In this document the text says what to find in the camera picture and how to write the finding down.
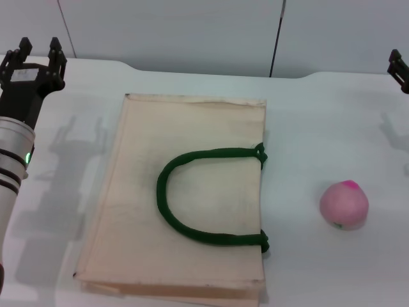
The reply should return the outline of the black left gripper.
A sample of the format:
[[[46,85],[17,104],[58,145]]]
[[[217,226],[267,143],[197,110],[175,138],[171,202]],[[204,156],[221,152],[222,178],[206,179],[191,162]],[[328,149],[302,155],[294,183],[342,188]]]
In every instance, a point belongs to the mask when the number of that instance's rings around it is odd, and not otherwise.
[[[33,46],[23,37],[19,48],[9,50],[1,63],[1,116],[13,118],[34,129],[45,97],[65,87],[67,58],[57,37],[50,42],[49,65],[24,64]],[[18,70],[37,70],[29,81],[12,81]]]

